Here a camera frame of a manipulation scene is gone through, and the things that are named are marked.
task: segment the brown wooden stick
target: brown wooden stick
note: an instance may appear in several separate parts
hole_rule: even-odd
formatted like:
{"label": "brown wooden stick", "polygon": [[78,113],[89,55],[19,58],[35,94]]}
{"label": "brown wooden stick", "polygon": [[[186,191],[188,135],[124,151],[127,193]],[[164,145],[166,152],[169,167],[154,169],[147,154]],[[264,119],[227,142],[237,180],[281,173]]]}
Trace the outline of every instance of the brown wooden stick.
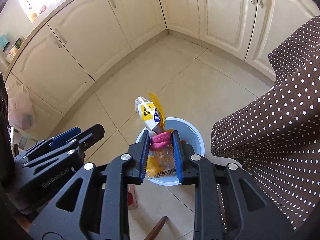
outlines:
{"label": "brown wooden stick", "polygon": [[162,217],[144,240],[155,240],[167,220],[167,216]]}

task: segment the silver screw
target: silver screw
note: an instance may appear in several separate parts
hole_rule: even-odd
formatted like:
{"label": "silver screw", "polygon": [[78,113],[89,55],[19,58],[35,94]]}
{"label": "silver screw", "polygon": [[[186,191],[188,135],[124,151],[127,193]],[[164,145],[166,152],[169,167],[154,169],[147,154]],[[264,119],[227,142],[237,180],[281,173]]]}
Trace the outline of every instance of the silver screw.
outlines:
{"label": "silver screw", "polygon": [[191,155],[191,160],[193,161],[199,161],[200,159],[201,159],[201,156],[199,154]]}
{"label": "silver screw", "polygon": [[230,170],[235,171],[236,169],[238,169],[238,165],[235,164],[235,163],[230,163],[230,164],[228,165],[228,168],[229,168]]}
{"label": "silver screw", "polygon": [[131,155],[128,154],[128,153],[125,153],[125,154],[121,155],[121,160],[126,161],[126,160],[129,160],[130,158],[131,158]]}
{"label": "silver screw", "polygon": [[94,166],[93,163],[86,163],[84,165],[84,169],[88,171],[88,170],[91,170],[93,166]]}
{"label": "silver screw", "polygon": [[70,155],[70,154],[73,154],[75,152],[75,150],[70,150],[70,151],[68,151],[68,155]]}

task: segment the cream cabinet door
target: cream cabinet door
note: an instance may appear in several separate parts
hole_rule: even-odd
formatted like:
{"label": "cream cabinet door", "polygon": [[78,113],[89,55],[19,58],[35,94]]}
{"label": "cream cabinet door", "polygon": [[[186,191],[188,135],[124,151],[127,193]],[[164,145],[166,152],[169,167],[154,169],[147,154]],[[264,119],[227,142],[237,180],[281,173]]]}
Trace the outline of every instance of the cream cabinet door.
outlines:
{"label": "cream cabinet door", "polygon": [[26,45],[11,72],[64,114],[94,83],[47,24]]}
{"label": "cream cabinet door", "polygon": [[[15,94],[21,85],[21,81],[10,73],[5,82],[9,97],[11,94]],[[32,103],[33,112],[35,113],[36,127],[33,130],[22,131],[22,134],[37,140],[47,139],[59,121],[63,118],[64,114],[54,109],[52,106],[49,106],[27,87],[26,89],[29,92],[29,98]]]}
{"label": "cream cabinet door", "polygon": [[244,60],[257,0],[198,0],[200,39]]}
{"label": "cream cabinet door", "polygon": [[108,0],[132,49],[166,29],[159,0]]}
{"label": "cream cabinet door", "polygon": [[199,38],[199,9],[197,0],[160,0],[169,30]]}
{"label": "cream cabinet door", "polygon": [[108,0],[74,0],[48,25],[94,80],[131,51]]}
{"label": "cream cabinet door", "polygon": [[320,10],[313,0],[258,0],[257,16],[245,61],[275,80],[268,54],[319,14]]}

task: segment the blue bucket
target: blue bucket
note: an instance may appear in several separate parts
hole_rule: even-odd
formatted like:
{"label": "blue bucket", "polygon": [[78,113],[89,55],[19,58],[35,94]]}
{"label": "blue bucket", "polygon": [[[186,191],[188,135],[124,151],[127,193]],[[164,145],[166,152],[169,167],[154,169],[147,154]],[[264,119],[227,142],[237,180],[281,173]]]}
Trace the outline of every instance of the blue bucket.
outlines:
{"label": "blue bucket", "polygon": [[[191,144],[196,154],[204,156],[204,142],[202,136],[191,123],[180,118],[167,117],[165,119],[165,129],[168,130],[170,128],[177,130],[179,132],[180,140],[185,140],[186,143]],[[145,129],[141,131],[136,142],[141,141],[141,137]],[[163,186],[174,186],[180,184],[176,175],[149,180]]]}

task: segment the countertop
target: countertop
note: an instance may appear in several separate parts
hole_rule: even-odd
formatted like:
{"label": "countertop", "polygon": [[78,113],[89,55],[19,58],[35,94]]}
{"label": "countertop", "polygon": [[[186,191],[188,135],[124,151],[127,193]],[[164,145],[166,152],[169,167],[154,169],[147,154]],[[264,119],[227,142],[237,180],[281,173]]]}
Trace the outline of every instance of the countertop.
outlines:
{"label": "countertop", "polygon": [[13,65],[15,64],[15,62],[17,61],[19,55],[21,54],[21,52],[23,51],[23,49],[27,46],[27,44],[29,43],[29,41],[31,41],[31,39],[33,38],[33,36],[54,16],[56,15],[60,10],[62,10],[65,6],[67,6],[69,3],[71,3],[74,0],[65,0],[60,4],[57,4],[56,8],[54,10],[52,10],[52,12],[50,12],[50,14],[48,14],[35,28],[34,30],[30,33],[30,35],[25,39],[24,43],[21,45],[21,47],[19,48],[17,54],[15,55],[15,57],[13,58],[12,62],[9,64],[7,71],[4,74],[4,82],[6,82],[9,73],[12,70]]}

